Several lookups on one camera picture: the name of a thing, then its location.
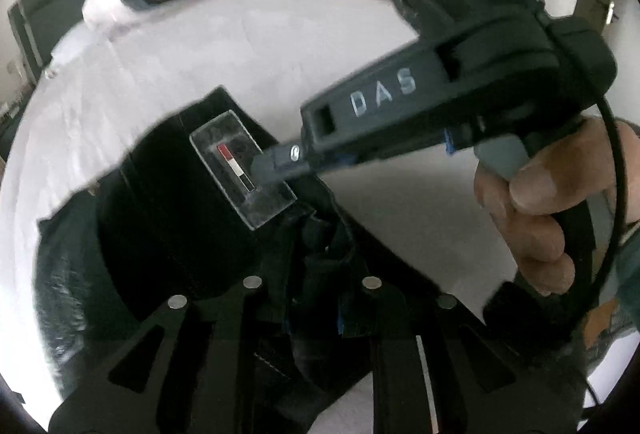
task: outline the white duvet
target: white duvet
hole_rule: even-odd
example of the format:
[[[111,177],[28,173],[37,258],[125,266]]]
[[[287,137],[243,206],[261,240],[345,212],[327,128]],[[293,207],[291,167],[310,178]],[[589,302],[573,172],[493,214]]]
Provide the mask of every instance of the white duvet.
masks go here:
[[[285,140],[300,132],[305,100],[413,39],[383,0],[196,0],[41,82],[0,190],[0,373],[38,422],[48,424],[60,398],[33,309],[36,221],[218,85]],[[478,312],[514,266],[473,199],[475,165],[470,153],[436,148],[325,180],[364,226]],[[368,432],[370,394],[365,380],[315,432]]]

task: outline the red white and black stripe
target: red white and black stripe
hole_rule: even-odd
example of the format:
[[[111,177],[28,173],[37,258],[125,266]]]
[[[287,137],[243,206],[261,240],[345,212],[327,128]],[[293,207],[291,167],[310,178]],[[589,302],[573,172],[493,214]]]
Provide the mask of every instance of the red white and black stripe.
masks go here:
[[[238,176],[238,179],[240,180],[242,185],[244,185],[244,187],[249,192],[254,191],[255,190],[255,185],[251,182],[249,177],[244,173],[244,170],[242,170],[242,167],[240,167],[240,164],[234,158],[234,155],[231,153],[231,151],[227,147],[226,143],[221,143],[218,146],[218,150],[220,151],[220,154],[222,155],[222,157],[229,164],[229,167],[231,167],[231,169],[236,174],[236,176]]]

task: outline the hand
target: hand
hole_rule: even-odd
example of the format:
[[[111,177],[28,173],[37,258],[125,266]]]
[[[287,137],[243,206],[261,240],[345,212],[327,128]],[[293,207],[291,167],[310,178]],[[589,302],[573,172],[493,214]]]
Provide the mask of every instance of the hand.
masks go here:
[[[640,138],[618,123],[628,179],[627,221],[640,220]],[[601,119],[540,151],[508,183],[478,165],[474,191],[511,250],[524,278],[542,295],[565,293],[574,282],[564,234],[551,214],[604,191],[615,207],[615,171]]]

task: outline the metal rivet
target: metal rivet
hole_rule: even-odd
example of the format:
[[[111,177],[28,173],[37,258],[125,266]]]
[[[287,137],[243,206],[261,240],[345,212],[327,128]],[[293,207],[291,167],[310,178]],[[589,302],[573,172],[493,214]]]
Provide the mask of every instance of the metal rivet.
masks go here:
[[[242,281],[242,284],[246,289],[258,289],[262,286],[262,278],[257,275],[250,275]]]
[[[442,309],[453,309],[456,307],[458,303],[458,299],[456,299],[453,295],[449,293],[443,293],[436,299],[436,303],[439,308]]]
[[[362,285],[367,289],[380,289],[380,287],[382,287],[382,281],[370,275],[362,280]]]
[[[185,297],[184,295],[174,295],[173,297],[169,298],[167,304],[171,309],[180,309],[187,306],[187,302],[187,297]]]
[[[291,153],[289,156],[291,157],[291,161],[298,161],[300,159],[300,146],[294,145],[291,148]]]

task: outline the white lettering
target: white lettering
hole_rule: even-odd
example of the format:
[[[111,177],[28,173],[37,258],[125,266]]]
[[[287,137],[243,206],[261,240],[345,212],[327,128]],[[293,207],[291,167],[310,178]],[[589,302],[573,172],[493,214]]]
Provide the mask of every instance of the white lettering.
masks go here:
[[[362,91],[354,91],[351,94],[351,105],[353,106],[353,112],[356,113],[357,117],[361,117],[367,112],[367,101],[364,100]]]
[[[376,85],[376,104],[378,105],[378,107],[380,107],[380,104],[382,104],[382,101],[384,99],[387,99],[389,102],[394,101],[391,93],[386,90],[386,88],[382,85],[382,82],[378,81],[378,84]]]
[[[398,82],[400,83],[402,93],[405,95],[415,91],[415,80],[411,75],[411,70],[409,68],[402,68],[398,70]]]

